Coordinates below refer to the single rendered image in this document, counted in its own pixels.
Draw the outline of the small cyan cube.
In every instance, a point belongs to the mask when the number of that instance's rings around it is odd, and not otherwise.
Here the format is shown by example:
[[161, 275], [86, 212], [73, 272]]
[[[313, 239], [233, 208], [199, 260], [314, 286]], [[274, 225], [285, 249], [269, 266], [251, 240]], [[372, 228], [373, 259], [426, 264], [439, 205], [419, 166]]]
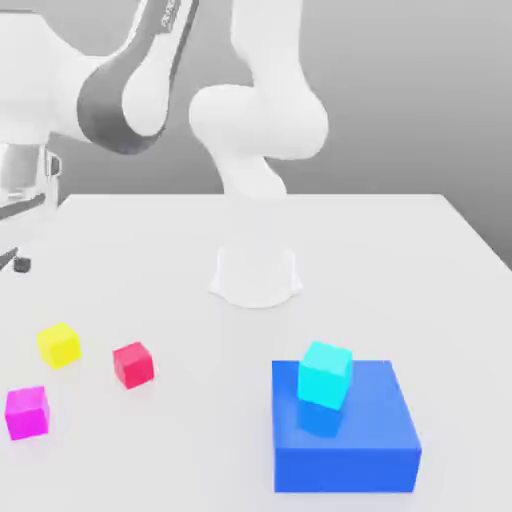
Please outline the small cyan cube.
[[339, 411], [352, 379], [352, 351], [313, 341], [299, 362], [297, 397]]

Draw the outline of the small magenta cube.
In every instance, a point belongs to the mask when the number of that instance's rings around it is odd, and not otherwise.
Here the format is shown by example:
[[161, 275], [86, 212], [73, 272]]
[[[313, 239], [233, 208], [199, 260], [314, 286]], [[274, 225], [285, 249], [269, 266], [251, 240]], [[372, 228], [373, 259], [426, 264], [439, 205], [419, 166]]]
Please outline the small magenta cube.
[[50, 409], [45, 388], [36, 386], [9, 391], [4, 416], [12, 440], [47, 434]]

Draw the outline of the small yellow cube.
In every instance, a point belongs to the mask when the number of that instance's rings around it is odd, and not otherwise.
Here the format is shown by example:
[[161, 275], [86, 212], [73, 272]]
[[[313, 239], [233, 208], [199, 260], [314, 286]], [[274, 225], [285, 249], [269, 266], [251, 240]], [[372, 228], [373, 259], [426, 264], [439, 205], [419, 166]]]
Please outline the small yellow cube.
[[36, 342], [42, 360], [57, 370], [82, 357], [78, 334], [65, 323], [58, 323], [40, 331]]

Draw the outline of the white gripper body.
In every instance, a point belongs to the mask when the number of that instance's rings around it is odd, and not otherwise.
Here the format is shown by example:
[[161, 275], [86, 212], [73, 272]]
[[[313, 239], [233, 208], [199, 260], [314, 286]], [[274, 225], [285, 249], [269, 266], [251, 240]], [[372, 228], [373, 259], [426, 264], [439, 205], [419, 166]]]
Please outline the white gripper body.
[[0, 193], [0, 270], [57, 212], [57, 187], [48, 186], [31, 199], [8, 199]]

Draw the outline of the large blue box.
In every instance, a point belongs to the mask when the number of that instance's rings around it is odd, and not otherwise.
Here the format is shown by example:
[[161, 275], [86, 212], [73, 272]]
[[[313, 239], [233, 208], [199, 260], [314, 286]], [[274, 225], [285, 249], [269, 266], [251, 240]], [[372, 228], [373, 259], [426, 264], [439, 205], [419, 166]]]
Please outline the large blue box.
[[355, 362], [338, 411], [298, 399], [298, 369], [272, 364], [275, 491], [413, 491], [422, 447], [392, 364]]

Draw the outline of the small red cube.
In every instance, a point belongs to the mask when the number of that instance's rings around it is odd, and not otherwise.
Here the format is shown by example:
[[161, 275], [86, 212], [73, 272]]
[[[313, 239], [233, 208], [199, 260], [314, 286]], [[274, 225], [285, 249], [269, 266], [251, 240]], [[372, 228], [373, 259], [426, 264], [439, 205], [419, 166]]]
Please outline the small red cube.
[[154, 379], [152, 355], [141, 342], [117, 348], [112, 355], [115, 374], [127, 390]]

